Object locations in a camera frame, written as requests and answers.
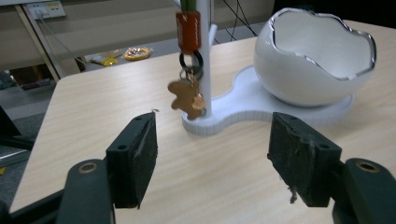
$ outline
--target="yellow object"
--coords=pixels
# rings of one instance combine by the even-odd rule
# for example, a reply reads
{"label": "yellow object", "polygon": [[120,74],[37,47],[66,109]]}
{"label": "yellow object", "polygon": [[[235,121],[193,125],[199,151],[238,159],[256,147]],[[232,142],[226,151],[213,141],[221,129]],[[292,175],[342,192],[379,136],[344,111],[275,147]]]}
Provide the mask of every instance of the yellow object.
{"label": "yellow object", "polygon": [[91,62],[92,63],[98,63],[98,64],[101,64],[103,66],[108,67],[108,66],[116,63],[117,59],[105,58],[105,57],[102,57],[102,56],[96,56],[96,57],[91,59]]}
{"label": "yellow object", "polygon": [[1,167],[1,168],[0,168],[0,175],[3,175],[4,172],[6,171],[6,169],[7,169],[6,166],[5,166],[5,167]]}
{"label": "yellow object", "polygon": [[150,50],[146,47],[127,49],[124,53],[125,60],[138,61],[146,59],[150,55]]}

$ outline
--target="white ceramic bowl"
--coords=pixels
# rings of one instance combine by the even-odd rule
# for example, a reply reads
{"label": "white ceramic bowl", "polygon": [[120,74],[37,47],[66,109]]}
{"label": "white ceramic bowl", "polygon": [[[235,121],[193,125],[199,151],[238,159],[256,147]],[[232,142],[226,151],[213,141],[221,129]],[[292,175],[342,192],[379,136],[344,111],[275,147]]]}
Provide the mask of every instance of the white ceramic bowl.
{"label": "white ceramic bowl", "polygon": [[275,97],[298,106],[328,105],[353,94],[375,69],[374,39],[331,14],[284,8],[265,23],[254,68]]}

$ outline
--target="orange key tag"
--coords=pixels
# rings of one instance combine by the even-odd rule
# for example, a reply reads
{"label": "orange key tag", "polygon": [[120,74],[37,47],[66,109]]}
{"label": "orange key tag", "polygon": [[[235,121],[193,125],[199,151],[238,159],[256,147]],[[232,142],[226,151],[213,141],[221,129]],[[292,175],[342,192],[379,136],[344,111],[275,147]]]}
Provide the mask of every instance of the orange key tag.
{"label": "orange key tag", "polygon": [[177,39],[183,54],[192,55],[201,47],[201,14],[199,12],[178,12]]}

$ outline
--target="table surface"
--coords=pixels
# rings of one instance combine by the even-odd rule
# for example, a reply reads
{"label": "table surface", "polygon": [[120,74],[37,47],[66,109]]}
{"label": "table surface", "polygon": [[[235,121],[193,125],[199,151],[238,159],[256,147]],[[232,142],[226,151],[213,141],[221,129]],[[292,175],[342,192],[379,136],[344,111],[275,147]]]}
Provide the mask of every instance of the table surface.
{"label": "table surface", "polygon": [[[341,161],[364,158],[396,175],[396,30],[347,23],[374,37],[375,73],[341,122],[317,130],[343,149]],[[255,41],[213,47],[212,96],[252,65]],[[333,201],[327,208],[289,203],[288,187],[266,159],[270,122],[243,121],[211,136],[185,131],[167,89],[179,69],[178,55],[171,54],[62,79],[11,211],[62,189],[73,165],[102,159],[132,118],[158,109],[154,174],[141,208],[117,209],[117,223],[332,223]]]}

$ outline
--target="snack package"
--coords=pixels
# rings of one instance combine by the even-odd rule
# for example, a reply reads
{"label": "snack package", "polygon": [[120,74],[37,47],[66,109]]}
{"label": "snack package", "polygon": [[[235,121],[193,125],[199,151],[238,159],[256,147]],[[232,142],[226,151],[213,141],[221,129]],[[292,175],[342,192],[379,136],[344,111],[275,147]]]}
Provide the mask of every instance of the snack package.
{"label": "snack package", "polygon": [[98,63],[101,64],[105,67],[109,67],[110,65],[113,65],[114,63],[117,62],[117,59],[114,58],[105,58],[103,56],[95,56],[91,59],[92,63]]}
{"label": "snack package", "polygon": [[150,55],[150,53],[151,50],[146,47],[130,48],[125,51],[123,57],[125,58],[125,60],[128,61],[138,61],[138,60],[146,59]]}

